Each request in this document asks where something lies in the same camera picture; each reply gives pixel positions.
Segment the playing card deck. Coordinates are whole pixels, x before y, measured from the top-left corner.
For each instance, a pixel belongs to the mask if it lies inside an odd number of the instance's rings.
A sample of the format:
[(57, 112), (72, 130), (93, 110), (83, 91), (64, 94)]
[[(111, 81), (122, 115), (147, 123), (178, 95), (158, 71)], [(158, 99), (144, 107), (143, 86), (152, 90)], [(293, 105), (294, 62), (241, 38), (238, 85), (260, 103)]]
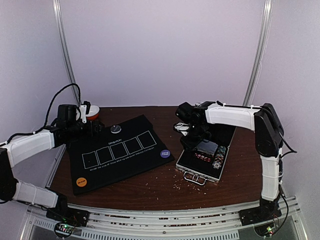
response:
[(207, 155), (214, 155), (218, 146), (219, 146), (218, 144), (212, 141), (208, 141), (208, 142), (202, 141), (196, 146), (196, 149)]

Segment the chip row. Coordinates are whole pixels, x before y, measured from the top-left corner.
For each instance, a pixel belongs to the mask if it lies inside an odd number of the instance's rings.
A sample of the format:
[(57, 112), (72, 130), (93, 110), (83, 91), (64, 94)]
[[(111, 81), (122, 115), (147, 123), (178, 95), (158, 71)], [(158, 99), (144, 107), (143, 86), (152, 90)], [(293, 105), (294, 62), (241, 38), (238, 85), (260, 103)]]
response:
[(213, 159), (212, 166), (214, 169), (220, 169), (222, 167), (227, 148), (225, 146), (219, 146)]

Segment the white dealer button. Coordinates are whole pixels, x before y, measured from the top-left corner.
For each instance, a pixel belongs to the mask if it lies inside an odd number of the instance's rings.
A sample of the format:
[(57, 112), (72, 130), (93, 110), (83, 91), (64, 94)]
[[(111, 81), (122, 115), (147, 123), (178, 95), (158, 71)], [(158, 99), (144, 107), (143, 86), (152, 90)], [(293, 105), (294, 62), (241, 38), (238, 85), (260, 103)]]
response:
[(121, 132), (121, 130), (122, 130), (122, 128), (121, 128), (120, 125), (112, 125), (112, 126), (110, 127), (110, 132), (111, 132), (112, 134), (118, 134), (118, 133)]

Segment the aluminium poker case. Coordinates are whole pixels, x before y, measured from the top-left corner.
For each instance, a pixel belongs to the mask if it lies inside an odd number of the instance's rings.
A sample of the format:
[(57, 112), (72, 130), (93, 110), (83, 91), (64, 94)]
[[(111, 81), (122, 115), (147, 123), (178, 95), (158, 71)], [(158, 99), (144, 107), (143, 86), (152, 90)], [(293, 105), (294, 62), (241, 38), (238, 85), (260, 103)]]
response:
[(199, 142), (194, 143), (185, 136), (181, 137), (183, 151), (175, 167), (183, 172), (183, 178), (199, 186), (206, 182), (217, 184), (221, 179), (235, 130), (235, 126), (212, 124), (204, 134), (204, 139)]

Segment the purple small blind button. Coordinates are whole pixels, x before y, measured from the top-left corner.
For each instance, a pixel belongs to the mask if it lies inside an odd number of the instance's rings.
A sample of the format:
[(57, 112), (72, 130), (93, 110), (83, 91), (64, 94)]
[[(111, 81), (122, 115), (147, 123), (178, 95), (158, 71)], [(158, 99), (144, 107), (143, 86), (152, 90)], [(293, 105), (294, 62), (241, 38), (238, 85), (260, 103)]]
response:
[(168, 149), (164, 149), (160, 152), (160, 156), (164, 159), (167, 159), (171, 156), (171, 152)]

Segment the orange big blind button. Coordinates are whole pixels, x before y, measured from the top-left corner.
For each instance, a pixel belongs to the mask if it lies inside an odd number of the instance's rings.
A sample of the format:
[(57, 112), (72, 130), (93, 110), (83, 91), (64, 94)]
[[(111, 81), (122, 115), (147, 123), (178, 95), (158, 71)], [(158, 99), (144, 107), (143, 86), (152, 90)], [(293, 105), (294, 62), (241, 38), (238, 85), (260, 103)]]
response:
[(83, 188), (87, 185), (87, 179), (84, 178), (84, 177), (79, 177), (77, 180), (76, 180), (76, 185), (80, 188)]

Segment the black poker mat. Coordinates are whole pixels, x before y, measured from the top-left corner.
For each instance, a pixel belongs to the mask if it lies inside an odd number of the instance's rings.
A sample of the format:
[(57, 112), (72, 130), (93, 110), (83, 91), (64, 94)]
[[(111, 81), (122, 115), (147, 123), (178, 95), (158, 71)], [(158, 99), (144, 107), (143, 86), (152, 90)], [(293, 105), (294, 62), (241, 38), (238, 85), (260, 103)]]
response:
[[(145, 115), (124, 121), (119, 126), (120, 133), (111, 133), (109, 126), (94, 136), (80, 138), (67, 146), (75, 196), (131, 178), (175, 159)], [(169, 150), (171, 156), (162, 158), (162, 150)], [(76, 180), (80, 177), (86, 178), (85, 187), (77, 186)]]

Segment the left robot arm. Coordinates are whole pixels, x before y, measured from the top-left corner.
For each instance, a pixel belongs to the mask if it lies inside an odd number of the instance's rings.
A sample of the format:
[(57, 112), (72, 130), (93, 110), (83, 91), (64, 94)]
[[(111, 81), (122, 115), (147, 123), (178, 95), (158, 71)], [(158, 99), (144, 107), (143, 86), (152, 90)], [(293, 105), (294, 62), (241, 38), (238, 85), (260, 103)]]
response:
[(19, 138), (0, 145), (0, 203), (22, 201), (40, 205), (52, 211), (61, 222), (72, 218), (65, 195), (35, 186), (14, 177), (12, 168), (38, 153), (67, 145), (85, 137), (92, 137), (102, 131), (105, 125), (99, 120), (81, 120), (74, 123), (47, 125), (42, 130), (21, 133)]

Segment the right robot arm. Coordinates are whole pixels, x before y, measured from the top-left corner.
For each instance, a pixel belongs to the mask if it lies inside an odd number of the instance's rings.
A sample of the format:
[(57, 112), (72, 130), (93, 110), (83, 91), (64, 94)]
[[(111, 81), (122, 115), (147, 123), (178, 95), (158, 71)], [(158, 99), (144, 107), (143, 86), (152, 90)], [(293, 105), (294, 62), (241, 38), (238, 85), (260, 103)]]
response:
[(268, 220), (276, 212), (283, 174), (284, 129), (273, 105), (237, 106), (220, 101), (191, 105), (184, 102), (175, 114), (181, 121), (173, 128), (182, 133), (181, 142), (189, 149), (212, 136), (209, 129), (213, 125), (240, 127), (255, 133), (255, 148), (262, 163), (262, 191), (256, 216), (261, 221)]

